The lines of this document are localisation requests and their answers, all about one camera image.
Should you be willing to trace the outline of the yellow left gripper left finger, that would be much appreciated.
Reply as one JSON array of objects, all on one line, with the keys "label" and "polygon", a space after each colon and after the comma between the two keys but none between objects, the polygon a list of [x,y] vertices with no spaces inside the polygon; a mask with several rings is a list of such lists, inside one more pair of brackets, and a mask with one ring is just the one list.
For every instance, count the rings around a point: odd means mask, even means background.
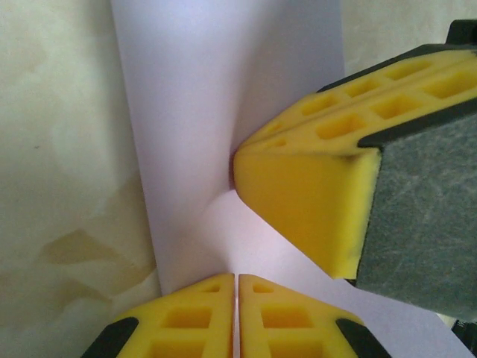
[{"label": "yellow left gripper left finger", "polygon": [[108,324],[83,357],[232,357],[235,276],[218,274]]}]

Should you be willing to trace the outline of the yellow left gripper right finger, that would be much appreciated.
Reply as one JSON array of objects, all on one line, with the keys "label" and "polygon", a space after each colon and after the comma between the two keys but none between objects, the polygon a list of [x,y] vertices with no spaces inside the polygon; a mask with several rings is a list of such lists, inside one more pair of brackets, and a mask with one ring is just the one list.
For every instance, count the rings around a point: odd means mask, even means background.
[{"label": "yellow left gripper right finger", "polygon": [[238,276],[241,357],[389,357],[356,315],[264,278]]}]

